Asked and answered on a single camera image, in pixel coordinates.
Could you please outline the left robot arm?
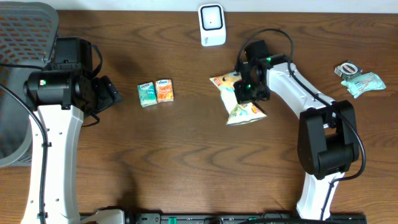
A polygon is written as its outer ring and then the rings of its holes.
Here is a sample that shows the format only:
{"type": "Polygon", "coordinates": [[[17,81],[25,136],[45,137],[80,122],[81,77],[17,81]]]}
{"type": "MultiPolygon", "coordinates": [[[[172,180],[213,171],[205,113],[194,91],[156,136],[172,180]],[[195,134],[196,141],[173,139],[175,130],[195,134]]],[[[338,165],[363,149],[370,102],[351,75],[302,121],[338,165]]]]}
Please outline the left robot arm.
{"type": "Polygon", "coordinates": [[[77,147],[83,120],[121,101],[107,76],[97,75],[97,46],[77,37],[58,38],[55,58],[24,83],[32,126],[30,187],[23,223],[128,223],[127,213],[101,208],[81,217],[76,199],[77,147]]]}

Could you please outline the mint green wipes pack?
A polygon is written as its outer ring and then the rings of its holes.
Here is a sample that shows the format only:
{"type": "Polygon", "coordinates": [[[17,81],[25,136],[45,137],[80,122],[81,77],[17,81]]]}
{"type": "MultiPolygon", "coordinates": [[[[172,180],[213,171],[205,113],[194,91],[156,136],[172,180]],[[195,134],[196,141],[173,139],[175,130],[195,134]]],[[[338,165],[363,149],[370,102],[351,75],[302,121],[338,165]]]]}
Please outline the mint green wipes pack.
{"type": "Polygon", "coordinates": [[[373,72],[362,74],[349,81],[343,80],[341,84],[347,88],[347,91],[354,98],[359,97],[367,91],[384,90],[386,88],[380,77],[373,72]]]}

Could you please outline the cream snack bag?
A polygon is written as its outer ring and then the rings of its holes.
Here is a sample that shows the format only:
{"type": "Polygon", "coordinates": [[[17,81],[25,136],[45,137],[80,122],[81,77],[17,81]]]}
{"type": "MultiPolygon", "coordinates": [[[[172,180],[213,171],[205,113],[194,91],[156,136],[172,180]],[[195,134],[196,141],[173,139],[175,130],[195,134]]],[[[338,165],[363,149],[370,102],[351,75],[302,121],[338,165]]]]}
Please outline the cream snack bag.
{"type": "Polygon", "coordinates": [[[267,117],[255,104],[237,102],[233,85],[237,81],[241,81],[239,73],[231,72],[225,75],[211,77],[210,81],[220,91],[221,100],[229,114],[226,123],[228,126],[252,123],[267,117]]]}

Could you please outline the teal tissue box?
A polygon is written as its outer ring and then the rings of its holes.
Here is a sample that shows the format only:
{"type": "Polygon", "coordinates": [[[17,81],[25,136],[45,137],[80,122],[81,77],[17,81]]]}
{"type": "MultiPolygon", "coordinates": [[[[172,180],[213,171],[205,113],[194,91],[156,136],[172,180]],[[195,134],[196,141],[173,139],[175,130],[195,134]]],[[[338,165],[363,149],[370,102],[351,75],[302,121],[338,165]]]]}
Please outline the teal tissue box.
{"type": "Polygon", "coordinates": [[[137,86],[140,104],[143,108],[157,104],[155,86],[153,82],[144,83],[137,86]]]}

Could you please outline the orange small packet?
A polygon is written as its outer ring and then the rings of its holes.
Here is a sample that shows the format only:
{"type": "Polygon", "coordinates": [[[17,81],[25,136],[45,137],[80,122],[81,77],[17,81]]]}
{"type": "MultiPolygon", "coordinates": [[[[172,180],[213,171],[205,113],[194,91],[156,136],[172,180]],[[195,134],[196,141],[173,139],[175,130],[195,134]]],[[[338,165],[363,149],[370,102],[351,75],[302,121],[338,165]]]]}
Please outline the orange small packet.
{"type": "Polygon", "coordinates": [[[174,90],[171,80],[157,80],[155,82],[157,102],[170,102],[174,100],[174,90]]]}

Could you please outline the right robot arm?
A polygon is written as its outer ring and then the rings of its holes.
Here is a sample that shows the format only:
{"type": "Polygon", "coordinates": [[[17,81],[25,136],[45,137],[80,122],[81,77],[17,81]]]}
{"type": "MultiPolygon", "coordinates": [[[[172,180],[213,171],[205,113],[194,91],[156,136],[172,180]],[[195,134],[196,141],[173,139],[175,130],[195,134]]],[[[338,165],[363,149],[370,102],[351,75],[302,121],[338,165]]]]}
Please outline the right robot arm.
{"type": "Polygon", "coordinates": [[[244,44],[240,52],[247,60],[236,65],[241,75],[233,85],[237,102],[266,101],[276,93],[297,115],[297,154],[305,181],[296,211],[303,219],[329,220],[336,187],[359,159],[353,105],[318,91],[288,56],[272,55],[263,40],[244,44]]]}

